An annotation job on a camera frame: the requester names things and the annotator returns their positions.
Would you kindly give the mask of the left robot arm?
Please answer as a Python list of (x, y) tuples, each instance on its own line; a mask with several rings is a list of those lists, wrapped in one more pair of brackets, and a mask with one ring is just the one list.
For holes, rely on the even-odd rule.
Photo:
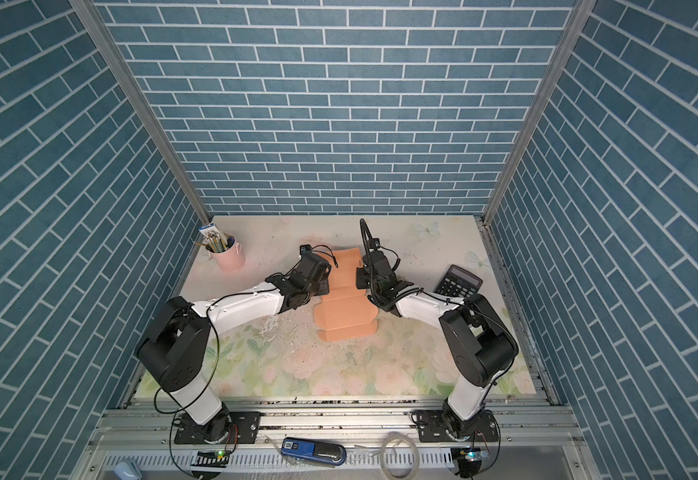
[(135, 356), (159, 388), (198, 426), (221, 419), (224, 404), (202, 368), (208, 342), (259, 318), (296, 310), (329, 293), (328, 277), (339, 265), (335, 254), (300, 247), (299, 260), (285, 273), (273, 273), (254, 287), (195, 303), (169, 299), (146, 328)]

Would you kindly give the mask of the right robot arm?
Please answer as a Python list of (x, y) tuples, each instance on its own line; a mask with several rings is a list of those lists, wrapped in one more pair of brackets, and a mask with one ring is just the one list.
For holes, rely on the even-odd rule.
[(519, 346), (487, 298), (482, 280), (450, 266), (433, 292), (397, 277), (384, 247), (370, 248), (357, 272), (357, 286), (379, 309), (441, 329), (459, 371), (444, 411), (461, 423), (478, 416), (486, 397), (513, 366)]

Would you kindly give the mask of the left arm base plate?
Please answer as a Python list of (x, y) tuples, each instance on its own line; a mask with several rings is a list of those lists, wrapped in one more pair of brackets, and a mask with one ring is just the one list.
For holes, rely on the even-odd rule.
[(175, 430), (173, 442), (178, 445), (253, 444), (260, 420), (259, 412), (228, 412), (222, 409), (206, 424), (200, 425), (189, 414), (182, 413), (172, 422)]

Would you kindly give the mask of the pink paper box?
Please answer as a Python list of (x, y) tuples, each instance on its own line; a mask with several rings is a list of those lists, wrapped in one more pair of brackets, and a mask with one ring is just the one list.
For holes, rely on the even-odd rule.
[(357, 269), (363, 265), (359, 248), (334, 252), (338, 266), (328, 275), (327, 295), (314, 307), (318, 336), (324, 342), (338, 342), (373, 335), (378, 328), (378, 308), (356, 286)]

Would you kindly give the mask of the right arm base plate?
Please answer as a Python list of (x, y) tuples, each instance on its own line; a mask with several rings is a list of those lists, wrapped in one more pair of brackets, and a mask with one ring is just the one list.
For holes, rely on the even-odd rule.
[(423, 443), (497, 442), (499, 425), (491, 410), (484, 409), (468, 420), (450, 410), (414, 410), (410, 419)]

